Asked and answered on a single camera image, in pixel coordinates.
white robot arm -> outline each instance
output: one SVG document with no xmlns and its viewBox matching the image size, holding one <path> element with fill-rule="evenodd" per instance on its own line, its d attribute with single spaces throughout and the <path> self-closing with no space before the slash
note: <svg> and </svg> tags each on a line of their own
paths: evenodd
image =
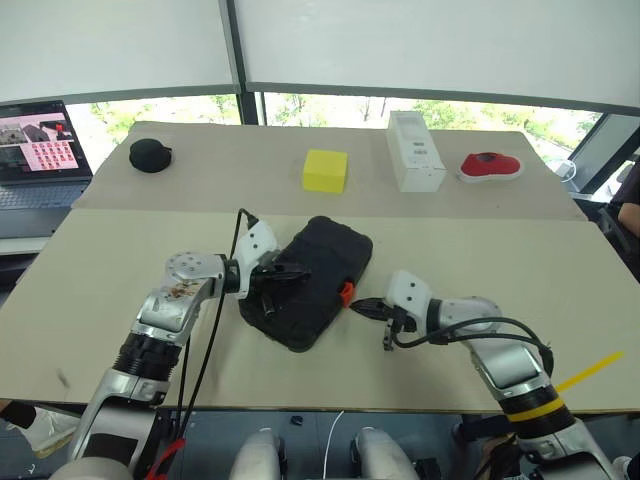
<svg viewBox="0 0 640 480">
<path fill-rule="evenodd" d="M 571 415 L 551 384 L 545 371 L 552 369 L 548 348 L 526 326 L 503 318 L 492 301 L 481 297 L 440 300 L 418 277 L 397 271 L 384 299 L 361 300 L 352 308 L 387 320 L 383 340 L 387 350 L 394 344 L 410 348 L 461 341 L 513 425 L 519 447 L 539 465 L 538 478 L 618 478 L 587 428 Z M 529 338 L 501 332 L 504 323 L 518 325 Z M 416 332 L 420 338 L 402 341 L 402 331 Z M 537 345 L 540 357 L 522 340 Z M 590 476 L 581 476 L 584 472 Z"/>
<path fill-rule="evenodd" d="M 143 477 L 160 440 L 155 407 L 167 394 L 171 371 L 202 302 L 224 293 L 245 298 L 261 282 L 291 281 L 307 274 L 302 268 L 273 268 L 278 243 L 271 228 L 250 214 L 247 217 L 250 228 L 239 239 L 232 259 L 185 252 L 167 260 L 160 287 L 147 296 L 113 367 L 105 372 L 82 415 L 70 444 L 70 461 L 111 459 L 127 466 L 134 478 Z"/>
</svg>

cardboard surface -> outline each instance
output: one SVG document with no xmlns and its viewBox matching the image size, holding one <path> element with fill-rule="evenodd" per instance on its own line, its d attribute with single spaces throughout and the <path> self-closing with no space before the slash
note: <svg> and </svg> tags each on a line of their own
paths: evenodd
<svg viewBox="0 0 640 480">
<path fill-rule="evenodd" d="M 139 122 L 116 147 L 75 208 L 235 212 L 239 207 L 279 215 L 363 217 L 532 218 L 584 220 L 560 178 L 518 132 L 432 131 L 448 173 L 437 192 L 401 193 L 385 130 L 256 127 Z M 129 147 L 157 138 L 173 149 L 169 168 L 143 173 Z M 309 149 L 349 155 L 340 195 L 306 192 L 302 171 Z M 513 181 L 469 185 L 455 177 L 472 152 L 518 157 Z"/>
<path fill-rule="evenodd" d="M 281 244 L 306 216 L 264 215 Z M 637 410 L 640 286 L 597 228 L 546 220 L 334 217 L 374 241 L 356 297 L 404 268 L 440 298 L 480 295 L 550 342 L 561 383 L 625 356 L 563 394 L 576 411 Z M 87 402 L 175 252 L 228 252 L 235 215 L 74 210 L 0 310 L 0 398 Z M 217 300 L 193 331 L 191 392 Z M 302 354 L 266 338 L 228 297 L 200 407 L 497 411 L 459 345 L 382 349 L 383 322 L 343 311 Z M 57 379 L 63 373 L 65 388 Z M 174 405 L 180 366 L 166 404 Z"/>
</svg>

window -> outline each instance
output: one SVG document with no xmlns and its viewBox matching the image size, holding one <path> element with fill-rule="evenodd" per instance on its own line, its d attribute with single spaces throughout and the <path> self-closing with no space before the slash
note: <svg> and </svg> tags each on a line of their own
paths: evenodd
<svg viewBox="0 0 640 480">
<path fill-rule="evenodd" d="M 636 150 L 631 160 L 625 161 L 611 176 L 593 193 L 591 201 L 608 203 L 613 199 L 624 182 L 631 168 L 640 161 L 640 148 Z"/>
<path fill-rule="evenodd" d="M 496 103 L 265 93 L 267 123 L 303 127 L 386 128 L 391 110 L 418 110 L 427 127 L 517 130 L 543 161 L 566 159 L 599 113 Z"/>
<path fill-rule="evenodd" d="M 138 120 L 240 124 L 235 95 L 83 103 L 67 105 L 67 110 L 94 172 Z"/>
</svg>

white carton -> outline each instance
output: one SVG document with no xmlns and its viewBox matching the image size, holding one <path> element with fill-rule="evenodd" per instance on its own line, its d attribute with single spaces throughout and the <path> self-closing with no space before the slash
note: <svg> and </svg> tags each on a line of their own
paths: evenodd
<svg viewBox="0 0 640 480">
<path fill-rule="evenodd" d="M 387 129 L 401 192 L 436 192 L 447 173 L 420 112 L 391 112 Z"/>
</svg>

yellow stripe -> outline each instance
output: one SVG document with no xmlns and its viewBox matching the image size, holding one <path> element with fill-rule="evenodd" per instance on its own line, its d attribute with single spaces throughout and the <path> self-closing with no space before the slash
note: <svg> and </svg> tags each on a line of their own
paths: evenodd
<svg viewBox="0 0 640 480">
<path fill-rule="evenodd" d="M 624 352 L 616 352 L 616 353 L 613 353 L 613 354 L 609 355 L 608 357 L 603 358 L 602 360 L 600 360 L 595 365 L 592 365 L 591 367 L 587 368 L 583 372 L 577 374 L 574 377 L 571 377 L 566 382 L 561 383 L 560 385 L 558 385 L 556 387 L 556 390 L 558 392 L 562 392 L 564 390 L 567 390 L 567 389 L 573 387 L 576 383 L 580 383 L 585 378 L 590 377 L 594 373 L 597 373 L 598 371 L 602 370 L 604 367 L 607 367 L 607 366 L 611 365 L 613 362 L 619 360 L 623 355 L 624 355 Z"/>
<path fill-rule="evenodd" d="M 554 412 L 559 408 L 564 407 L 564 402 L 560 397 L 555 400 L 551 400 L 549 403 L 545 403 L 540 407 L 532 408 L 531 410 L 525 410 L 520 413 L 512 413 L 507 415 L 510 422 L 524 422 L 525 420 L 532 420 L 534 418 L 541 417 L 547 413 Z"/>
</svg>

